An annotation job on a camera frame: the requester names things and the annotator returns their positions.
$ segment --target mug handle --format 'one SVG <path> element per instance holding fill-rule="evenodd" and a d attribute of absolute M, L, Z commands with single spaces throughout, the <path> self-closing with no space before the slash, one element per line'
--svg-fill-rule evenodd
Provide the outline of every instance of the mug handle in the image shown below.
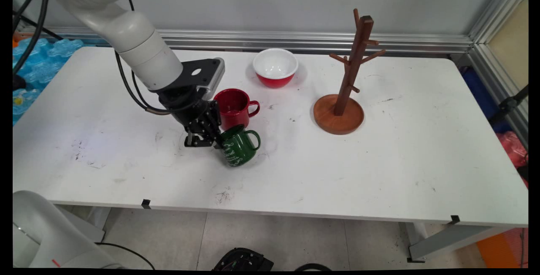
<path fill-rule="evenodd" d="M 259 142 L 259 145 L 256 147 L 256 148 L 253 148 L 254 150 L 258 150 L 260 147 L 261 147 L 261 138 L 259 137 L 259 134 L 256 132 L 256 131 L 246 131 L 245 133 L 247 134 L 252 134 L 254 135 L 255 137 L 257 137 L 257 141 Z"/>
<path fill-rule="evenodd" d="M 257 101 L 249 101 L 249 105 L 256 105 L 257 109 L 254 110 L 252 113 L 247 114 L 249 117 L 253 117 L 254 115 L 257 115 L 259 113 L 259 110 L 261 109 L 261 105 Z"/>

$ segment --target table leg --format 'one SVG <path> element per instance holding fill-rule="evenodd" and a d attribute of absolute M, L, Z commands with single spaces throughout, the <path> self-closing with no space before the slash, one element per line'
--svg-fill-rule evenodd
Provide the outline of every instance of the table leg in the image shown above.
<path fill-rule="evenodd" d="M 411 246 L 409 246 L 410 259 L 413 262 L 423 262 L 427 258 L 457 250 L 458 248 L 505 232 L 508 229 L 511 228 L 477 225 L 450 225 L 447 229 L 422 239 L 422 237 L 418 237 L 418 235 L 421 235 L 418 233 L 418 231 L 421 231 L 421 226 L 411 223 L 407 226 L 407 233 L 409 233 L 410 230 L 413 235 L 412 239 L 409 237 L 411 240 Z"/>

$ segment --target white table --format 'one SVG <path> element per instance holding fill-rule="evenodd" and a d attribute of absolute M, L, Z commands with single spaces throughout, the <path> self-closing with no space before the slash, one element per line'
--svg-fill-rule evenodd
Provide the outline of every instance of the white table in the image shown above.
<path fill-rule="evenodd" d="M 457 215 L 458 235 L 460 227 L 479 230 L 465 233 L 467 243 L 528 226 L 528 190 L 450 60 L 363 64 L 360 93 L 351 97 L 365 120 L 349 135 L 332 135 L 312 109 L 339 92 L 343 64 L 329 56 L 297 54 L 291 83 L 270 89 L 255 76 L 253 53 L 174 52 L 182 61 L 223 58 L 216 92 L 236 87 L 260 102 L 248 129 L 262 146 L 251 161 L 233 168 L 214 148 L 184 148 L 186 133 L 172 116 L 146 113 L 131 100 L 113 50 L 85 47 L 13 128 L 13 191 L 125 208 L 150 200 L 150 208 L 166 210 L 407 223 L 449 223 Z M 464 245 L 455 235 L 450 243 L 436 239 L 411 246 L 413 258 Z"/>

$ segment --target tiled floor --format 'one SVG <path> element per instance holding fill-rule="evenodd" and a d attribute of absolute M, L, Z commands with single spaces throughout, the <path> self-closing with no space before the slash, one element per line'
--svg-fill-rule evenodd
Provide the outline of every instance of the tiled floor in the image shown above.
<path fill-rule="evenodd" d="M 139 252 L 158 270 L 210 270 L 235 247 L 263 254 L 274 262 L 272 271 L 305 263 L 336 271 L 486 267 L 476 244 L 409 264 L 405 229 L 381 221 L 113 208 L 105 230 L 104 242 Z M 149 269 L 129 252 L 102 248 L 125 267 Z"/>

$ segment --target red and white bowl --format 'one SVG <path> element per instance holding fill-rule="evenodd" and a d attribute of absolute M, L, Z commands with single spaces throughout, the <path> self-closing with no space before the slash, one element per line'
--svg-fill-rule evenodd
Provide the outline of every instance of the red and white bowl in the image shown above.
<path fill-rule="evenodd" d="M 253 68 L 264 85 L 276 89 L 291 81 L 298 69 L 298 60 L 288 50 L 271 48 L 255 56 Z"/>

